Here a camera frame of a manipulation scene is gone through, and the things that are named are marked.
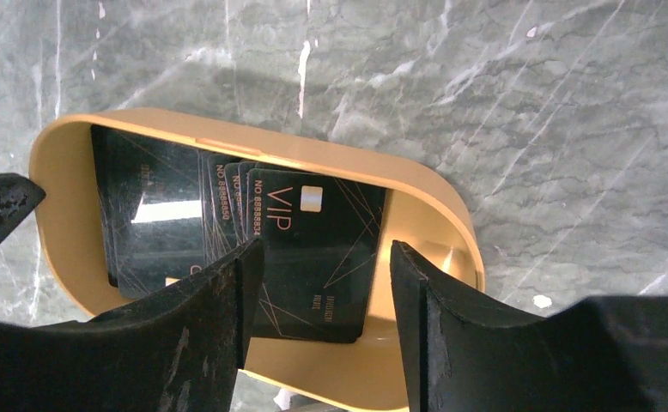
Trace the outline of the black VIP card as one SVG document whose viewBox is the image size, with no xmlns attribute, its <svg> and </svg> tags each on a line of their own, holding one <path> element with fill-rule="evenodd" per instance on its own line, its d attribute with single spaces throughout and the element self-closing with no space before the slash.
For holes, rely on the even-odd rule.
<svg viewBox="0 0 668 412">
<path fill-rule="evenodd" d="M 363 332 L 386 190 L 254 167 L 246 230 L 264 244 L 255 337 L 352 343 Z"/>
</svg>

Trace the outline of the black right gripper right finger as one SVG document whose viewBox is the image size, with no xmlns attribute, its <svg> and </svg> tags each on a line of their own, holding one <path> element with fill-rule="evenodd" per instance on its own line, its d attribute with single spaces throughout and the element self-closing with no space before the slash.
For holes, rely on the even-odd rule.
<svg viewBox="0 0 668 412">
<path fill-rule="evenodd" d="M 411 410 L 668 411 L 668 296 L 590 296 L 543 318 L 402 241 L 390 272 Z"/>
</svg>

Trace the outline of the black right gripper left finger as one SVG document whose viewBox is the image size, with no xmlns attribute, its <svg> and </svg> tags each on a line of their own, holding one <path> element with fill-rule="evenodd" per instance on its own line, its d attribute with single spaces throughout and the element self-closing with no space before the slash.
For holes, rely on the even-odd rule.
<svg viewBox="0 0 668 412">
<path fill-rule="evenodd" d="M 246 364 L 264 245 L 85 323 L 0 323 L 0 411 L 227 411 Z"/>
</svg>

